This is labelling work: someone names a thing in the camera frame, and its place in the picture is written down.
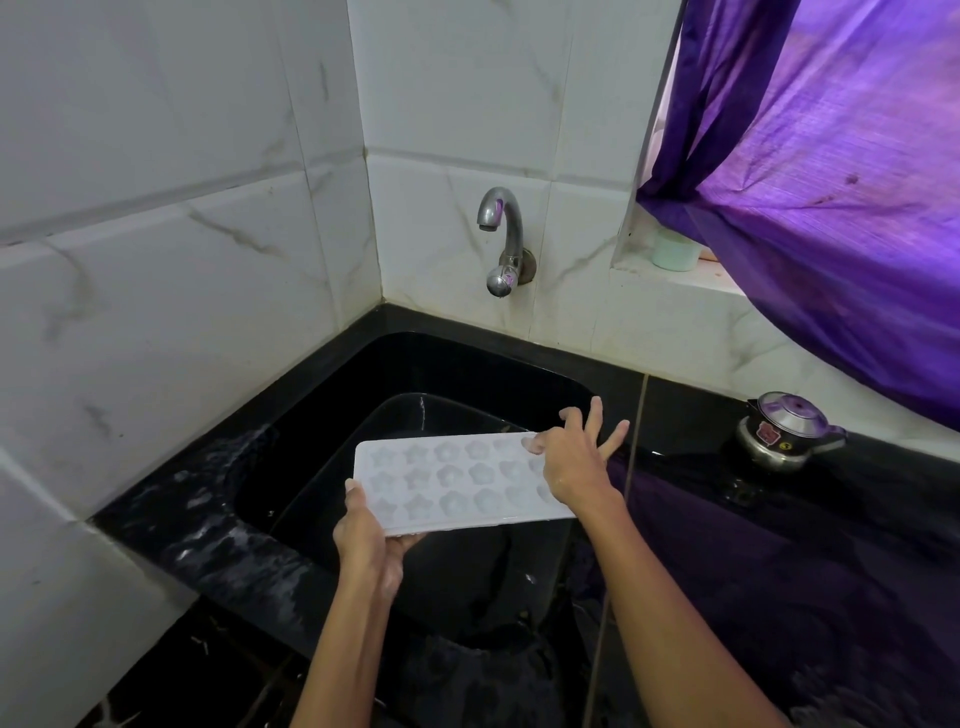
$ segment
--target sink basin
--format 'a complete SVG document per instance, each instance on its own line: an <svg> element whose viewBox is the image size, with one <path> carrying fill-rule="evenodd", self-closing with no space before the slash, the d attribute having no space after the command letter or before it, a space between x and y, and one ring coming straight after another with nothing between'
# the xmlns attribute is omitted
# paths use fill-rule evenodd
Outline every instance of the sink basin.
<svg viewBox="0 0 960 728"><path fill-rule="evenodd" d="M590 392L564 376L427 334L374 340L275 422L237 515L336 572L331 532L364 440L541 430ZM404 563L395 609L461 643L546 617L572 521L434 533Z"/></svg>

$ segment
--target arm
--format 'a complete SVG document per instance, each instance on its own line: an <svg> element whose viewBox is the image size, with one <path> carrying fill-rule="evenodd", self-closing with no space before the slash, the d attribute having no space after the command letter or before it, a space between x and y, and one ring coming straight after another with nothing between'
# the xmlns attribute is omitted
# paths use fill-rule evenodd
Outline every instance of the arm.
<svg viewBox="0 0 960 728"><path fill-rule="evenodd" d="M586 426L580 410L564 410L565 427L541 433L528 447L546 452L550 490L593 544L647 715L656 728L781 728L777 710L643 541L611 486L606 461L628 425L620 423L598 448L601 407L593 398Z"/></svg>
<svg viewBox="0 0 960 728"><path fill-rule="evenodd" d="M340 581L291 728L370 725L387 618L403 578L403 554L419 536L385 539L363 488L347 481L347 514L333 530Z"/></svg>

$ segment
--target white silicone mold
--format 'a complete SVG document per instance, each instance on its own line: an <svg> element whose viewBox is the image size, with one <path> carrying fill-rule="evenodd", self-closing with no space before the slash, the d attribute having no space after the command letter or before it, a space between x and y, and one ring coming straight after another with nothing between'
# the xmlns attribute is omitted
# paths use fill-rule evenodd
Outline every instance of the white silicone mold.
<svg viewBox="0 0 960 728"><path fill-rule="evenodd" d="M368 440L353 477L388 536L573 518L550 495L533 432Z"/></svg>

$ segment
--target curtain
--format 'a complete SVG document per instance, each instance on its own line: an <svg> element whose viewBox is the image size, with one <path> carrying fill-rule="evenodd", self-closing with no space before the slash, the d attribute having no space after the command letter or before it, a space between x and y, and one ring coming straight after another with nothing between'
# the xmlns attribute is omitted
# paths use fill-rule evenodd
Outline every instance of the curtain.
<svg viewBox="0 0 960 728"><path fill-rule="evenodd" d="M960 0L689 0L636 198L800 346L960 429Z"/></svg>

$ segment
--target faucet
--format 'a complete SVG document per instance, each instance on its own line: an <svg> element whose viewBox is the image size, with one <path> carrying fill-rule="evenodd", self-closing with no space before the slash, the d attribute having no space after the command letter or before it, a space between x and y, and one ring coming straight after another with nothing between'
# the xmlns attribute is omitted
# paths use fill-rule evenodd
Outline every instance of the faucet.
<svg viewBox="0 0 960 728"><path fill-rule="evenodd" d="M482 231L493 232L500 227L504 214L507 216L507 245L499 265L487 276L487 290L499 299L509 296L516 286L533 280L537 272L533 254L523 247L523 220L513 192L506 187L488 190L480 201L477 225Z"/></svg>

